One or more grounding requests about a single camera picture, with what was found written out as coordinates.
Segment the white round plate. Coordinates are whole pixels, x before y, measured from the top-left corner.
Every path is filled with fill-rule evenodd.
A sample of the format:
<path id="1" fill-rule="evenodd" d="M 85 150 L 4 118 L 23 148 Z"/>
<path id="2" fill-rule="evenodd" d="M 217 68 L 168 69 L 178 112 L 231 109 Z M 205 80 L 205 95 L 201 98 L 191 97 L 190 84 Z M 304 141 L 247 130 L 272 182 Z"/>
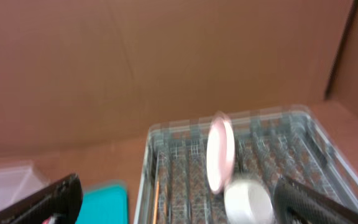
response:
<path id="1" fill-rule="evenodd" d="M 236 147 L 232 122 L 218 112 L 209 127 L 206 149 L 206 173 L 213 194 L 220 194 L 230 181 L 235 163 Z"/>

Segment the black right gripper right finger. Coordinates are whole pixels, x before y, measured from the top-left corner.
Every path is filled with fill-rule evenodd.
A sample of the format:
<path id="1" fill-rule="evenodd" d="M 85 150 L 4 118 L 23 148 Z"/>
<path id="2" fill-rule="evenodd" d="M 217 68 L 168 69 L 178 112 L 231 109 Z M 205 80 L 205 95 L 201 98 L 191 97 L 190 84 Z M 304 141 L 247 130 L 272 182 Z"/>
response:
<path id="1" fill-rule="evenodd" d="M 273 207 L 279 223 L 358 224 L 358 213 L 287 176 L 277 181 Z"/>

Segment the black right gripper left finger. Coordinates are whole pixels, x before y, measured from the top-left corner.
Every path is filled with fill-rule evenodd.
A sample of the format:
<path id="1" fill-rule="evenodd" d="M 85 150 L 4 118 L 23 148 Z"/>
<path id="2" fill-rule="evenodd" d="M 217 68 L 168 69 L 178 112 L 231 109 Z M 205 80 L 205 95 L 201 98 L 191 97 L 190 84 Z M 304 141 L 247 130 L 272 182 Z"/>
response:
<path id="1" fill-rule="evenodd" d="M 75 223 L 83 202 L 78 174 L 72 173 L 0 211 L 3 223 Z"/>

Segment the wooden chopstick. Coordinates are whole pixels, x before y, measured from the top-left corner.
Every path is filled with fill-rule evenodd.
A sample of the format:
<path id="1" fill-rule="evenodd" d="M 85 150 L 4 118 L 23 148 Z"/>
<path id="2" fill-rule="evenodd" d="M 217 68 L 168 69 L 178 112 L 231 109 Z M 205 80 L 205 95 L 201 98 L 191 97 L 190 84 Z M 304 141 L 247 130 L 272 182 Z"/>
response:
<path id="1" fill-rule="evenodd" d="M 160 188 L 160 184 L 159 184 L 159 180 L 157 179 L 157 182 L 155 184 L 155 194 L 154 194 L 154 210 L 153 210 L 153 219 L 152 219 L 153 224 L 157 223 L 159 188 Z"/>

